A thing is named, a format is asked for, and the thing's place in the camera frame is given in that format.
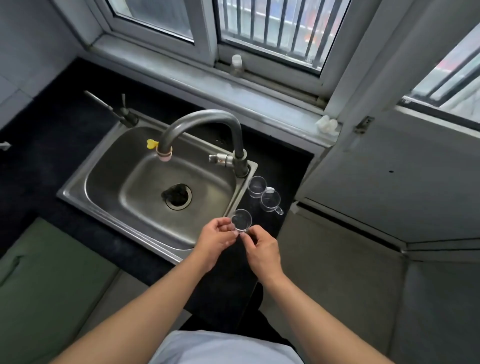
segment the white shirt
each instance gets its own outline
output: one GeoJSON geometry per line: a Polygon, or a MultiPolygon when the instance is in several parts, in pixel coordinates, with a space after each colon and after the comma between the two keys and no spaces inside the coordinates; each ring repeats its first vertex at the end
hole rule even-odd
{"type": "Polygon", "coordinates": [[[289,346],[210,331],[173,331],[149,364],[303,364],[289,346]]]}

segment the stainless steel sink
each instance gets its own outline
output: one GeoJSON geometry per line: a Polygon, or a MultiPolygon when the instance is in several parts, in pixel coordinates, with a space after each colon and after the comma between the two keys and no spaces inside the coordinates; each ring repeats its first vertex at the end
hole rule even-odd
{"type": "Polygon", "coordinates": [[[229,152],[187,133],[173,142],[172,159],[161,162],[146,141],[158,140],[168,125],[132,112],[137,126],[117,123],[57,196],[176,264],[203,225],[236,209],[257,164],[248,161],[248,175],[237,178],[208,162],[210,154],[229,152]],[[189,187],[189,201],[169,207],[161,193],[178,183],[189,187]]]}

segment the glass cup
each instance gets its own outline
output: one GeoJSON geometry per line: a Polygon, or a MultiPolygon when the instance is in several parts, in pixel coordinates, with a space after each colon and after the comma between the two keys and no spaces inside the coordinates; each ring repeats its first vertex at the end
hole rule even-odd
{"type": "Polygon", "coordinates": [[[283,210],[280,207],[280,194],[277,191],[266,190],[262,197],[260,197],[260,207],[263,211],[275,211],[279,215],[283,215],[283,210]]]}
{"type": "Polygon", "coordinates": [[[233,214],[230,215],[232,223],[235,225],[235,229],[238,231],[247,231],[250,226],[252,226],[252,216],[250,212],[239,208],[238,210],[233,211],[233,214]]]}
{"type": "Polygon", "coordinates": [[[248,184],[248,193],[253,198],[260,198],[265,191],[275,191],[275,188],[268,187],[265,178],[255,176],[248,184]]]}

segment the black countertop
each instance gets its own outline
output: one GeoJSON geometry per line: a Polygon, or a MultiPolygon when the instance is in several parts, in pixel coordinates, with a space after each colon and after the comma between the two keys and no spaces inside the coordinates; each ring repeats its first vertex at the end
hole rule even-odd
{"type": "MultiPolygon", "coordinates": [[[[0,152],[0,256],[40,216],[125,272],[152,285],[172,269],[171,263],[55,197],[116,122],[83,94],[85,89],[114,107],[120,106],[120,94],[125,93],[128,107],[168,124],[201,109],[76,60],[0,131],[0,142],[12,144],[8,152],[0,152]]],[[[189,133],[233,150],[230,130],[222,124],[196,127],[189,133]]],[[[263,176],[279,191],[285,214],[262,211],[258,199],[248,194],[239,208],[250,211],[253,224],[262,225],[276,237],[312,155],[248,127],[243,127],[243,139],[248,158],[258,163],[256,175],[263,176]]],[[[231,331],[241,319],[256,282],[243,244],[237,241],[200,281],[185,309],[231,331]]]]}

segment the person's right arm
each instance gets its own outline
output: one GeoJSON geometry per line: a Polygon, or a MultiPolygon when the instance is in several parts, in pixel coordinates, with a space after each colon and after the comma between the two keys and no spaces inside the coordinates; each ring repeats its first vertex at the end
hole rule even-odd
{"type": "Polygon", "coordinates": [[[283,273],[278,243],[261,226],[240,236],[252,271],[287,317],[302,347],[314,363],[388,364],[392,363],[360,339],[318,303],[307,296],[283,273]]]}

